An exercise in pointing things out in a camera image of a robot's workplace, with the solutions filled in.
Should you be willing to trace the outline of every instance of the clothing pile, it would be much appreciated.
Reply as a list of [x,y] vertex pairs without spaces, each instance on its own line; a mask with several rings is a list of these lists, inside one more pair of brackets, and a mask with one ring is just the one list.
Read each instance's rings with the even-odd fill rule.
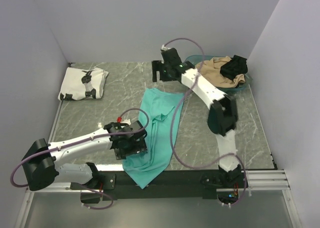
[[100,99],[109,72],[95,67],[91,70],[68,67],[61,85],[60,101]]
[[211,84],[220,88],[237,88],[246,82],[244,74],[247,72],[247,59],[238,55],[205,60],[200,71]]

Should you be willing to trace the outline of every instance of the beige cloth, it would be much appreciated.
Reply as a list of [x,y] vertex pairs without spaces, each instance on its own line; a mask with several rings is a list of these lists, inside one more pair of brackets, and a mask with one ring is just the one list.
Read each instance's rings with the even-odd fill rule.
[[220,68],[229,61],[231,61],[229,56],[213,57],[211,60],[205,60],[200,73],[215,87],[235,88],[239,83],[246,82],[245,75],[238,74],[233,80],[230,80],[229,78],[220,74]]

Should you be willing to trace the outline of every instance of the black cloth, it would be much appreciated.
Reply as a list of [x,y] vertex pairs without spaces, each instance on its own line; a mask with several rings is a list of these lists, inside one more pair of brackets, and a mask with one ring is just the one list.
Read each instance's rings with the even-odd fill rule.
[[221,66],[220,74],[233,81],[237,75],[245,74],[248,72],[247,59],[235,55],[233,58],[223,66]]

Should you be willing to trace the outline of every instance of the cable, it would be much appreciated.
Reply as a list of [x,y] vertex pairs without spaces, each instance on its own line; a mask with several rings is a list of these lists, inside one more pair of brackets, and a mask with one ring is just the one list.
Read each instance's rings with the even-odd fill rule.
[[201,165],[201,166],[191,166],[189,164],[186,164],[184,163],[180,157],[177,155],[176,153],[176,150],[175,150],[175,145],[173,143],[173,128],[174,128],[174,123],[175,123],[175,119],[176,119],[176,116],[177,116],[177,112],[179,110],[179,107],[183,104],[184,100],[187,98],[187,96],[192,92],[192,89],[197,85],[198,83],[198,79],[199,79],[199,76],[200,76],[200,70],[202,69],[202,66],[204,65],[204,62],[205,62],[205,53],[204,53],[204,50],[202,49],[202,47],[197,43],[195,42],[194,40],[192,39],[189,39],[189,38],[185,38],[185,37],[180,37],[180,38],[176,38],[176,39],[173,39],[173,40],[170,40],[169,42],[167,42],[164,46],[166,47],[167,45],[169,45],[170,43],[174,42],[174,41],[178,41],[178,40],[186,40],[186,41],[190,41],[192,43],[194,43],[201,51],[201,54],[202,54],[202,62],[200,64],[200,67],[198,68],[198,72],[195,76],[195,81],[193,83],[193,85],[185,92],[184,96],[182,97],[182,99],[179,101],[178,105],[176,106],[175,110],[174,110],[174,113],[173,113],[173,117],[172,117],[172,121],[171,121],[171,125],[170,125],[170,145],[171,145],[171,148],[172,148],[172,153],[174,155],[174,157],[177,159],[177,161],[179,163],[181,163],[184,167],[187,167],[187,168],[190,168],[190,169],[205,169],[207,167],[210,167],[212,166],[214,163],[220,161],[222,158],[224,157],[227,157],[227,156],[234,156],[236,157],[236,159],[239,161],[239,163],[241,164],[241,167],[243,169],[243,173],[244,173],[244,189],[243,189],[243,192],[241,193],[241,196],[239,197],[239,199],[232,204],[235,205],[237,204],[245,195],[245,191],[246,191],[246,187],[247,187],[247,173],[246,173],[246,168],[245,168],[245,165],[243,164],[243,162],[241,161],[241,159],[239,158],[238,155],[234,154],[234,153],[227,153],[227,154],[224,154],[222,156],[220,156],[219,158],[215,159],[214,161],[210,162],[209,164],[206,164],[206,165]]
[[[125,110],[121,115],[120,117],[122,117],[125,113],[129,112],[129,111],[133,111],[133,110],[136,110],[136,111],[140,111],[142,112],[145,116],[146,116],[146,124],[144,127],[142,127],[141,129],[139,130],[136,130],[136,131],[129,131],[129,132],[115,132],[115,133],[106,133],[106,134],[97,134],[97,135],[94,135],[93,136],[93,139],[95,138],[100,138],[100,137],[109,137],[109,136],[114,136],[114,135],[128,135],[128,134],[135,134],[135,133],[138,133],[138,132],[141,132],[143,130],[146,129],[146,127],[148,126],[149,124],[149,116],[148,114],[140,109],[140,108],[130,108],[130,109],[127,109]],[[40,152],[37,152],[35,154],[32,154],[30,156],[28,156],[27,158],[23,159],[12,171],[11,175],[10,175],[10,183],[11,185],[13,185],[14,187],[18,187],[18,188],[22,188],[22,187],[27,187],[28,184],[17,184],[14,180],[14,177],[15,177],[15,174],[17,172],[17,170],[26,162],[30,161],[31,159],[35,158],[35,157],[38,157],[38,156],[41,156],[41,155],[44,155],[44,154],[47,154],[47,153],[51,153],[51,152],[55,152],[55,151],[59,151],[59,150],[62,150],[62,149],[65,149],[65,148],[68,148],[68,147],[71,147],[71,146],[74,146],[74,145],[78,145],[78,144],[81,144],[81,143],[84,143],[84,142],[87,142],[87,141],[91,141],[92,138],[89,137],[89,138],[84,138],[82,140],[78,140],[78,141],[75,141],[75,142],[72,142],[72,143],[69,143],[69,144],[65,144],[65,145],[62,145],[61,148],[58,148],[58,147],[55,147],[55,148],[51,148],[51,149],[47,149],[47,150],[44,150],[44,151],[40,151]],[[110,195],[107,195],[103,192],[99,192],[99,191],[96,191],[94,189],[90,189],[88,187],[86,187],[85,185],[83,184],[79,184],[82,188],[85,188],[93,193],[96,193],[96,194],[99,194],[99,195],[102,195],[102,196],[105,196],[107,198],[110,199],[111,203],[105,207],[90,207],[88,206],[87,204],[84,204],[85,207],[88,207],[90,209],[93,209],[93,210],[103,210],[103,209],[107,209],[109,207],[112,206],[112,204],[114,203],[114,200],[112,199],[112,197]]]

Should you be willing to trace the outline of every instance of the white wall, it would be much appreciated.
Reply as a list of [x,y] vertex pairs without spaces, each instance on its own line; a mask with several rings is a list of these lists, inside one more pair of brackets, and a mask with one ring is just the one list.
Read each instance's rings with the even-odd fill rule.
[[320,226],[320,0],[280,0],[248,65],[253,95],[304,227]]
[[[248,57],[279,0],[35,0],[70,62],[151,61],[188,37],[208,55]],[[174,45],[182,58],[199,54]]]
[[[33,141],[48,138],[67,67],[33,0],[0,0],[1,227],[15,224],[25,190],[10,173]],[[23,171],[16,176],[26,183]]]

